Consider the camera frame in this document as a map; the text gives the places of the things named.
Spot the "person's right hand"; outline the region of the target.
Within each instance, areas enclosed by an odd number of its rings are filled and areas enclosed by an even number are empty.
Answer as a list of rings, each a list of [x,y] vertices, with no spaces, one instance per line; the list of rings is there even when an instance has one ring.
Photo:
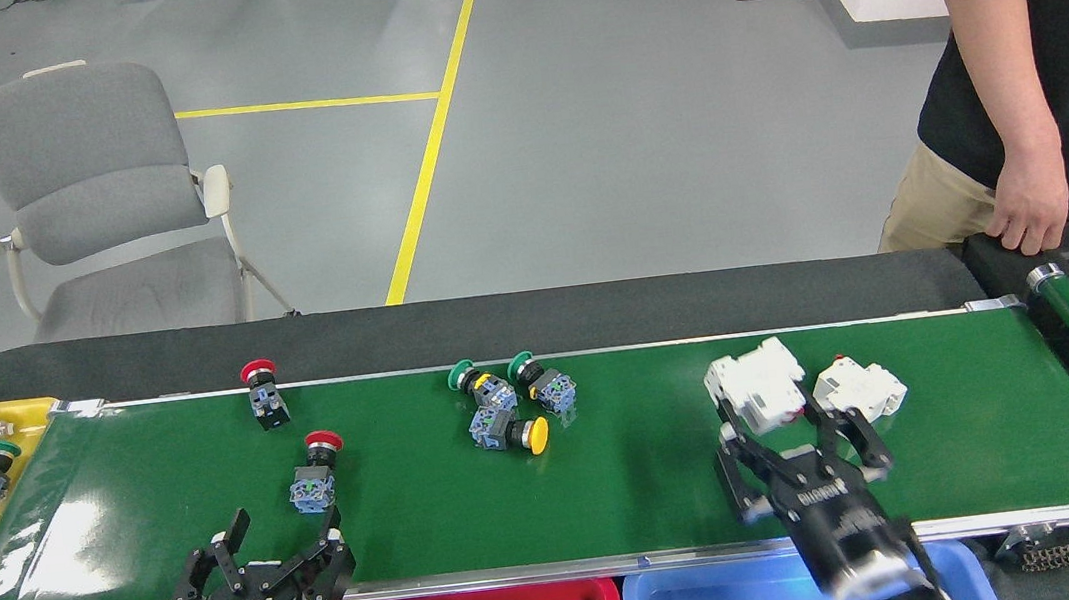
[[[993,214],[983,235],[1025,256],[1062,245],[1069,217],[1069,186],[1060,145],[1007,153],[996,186]]]

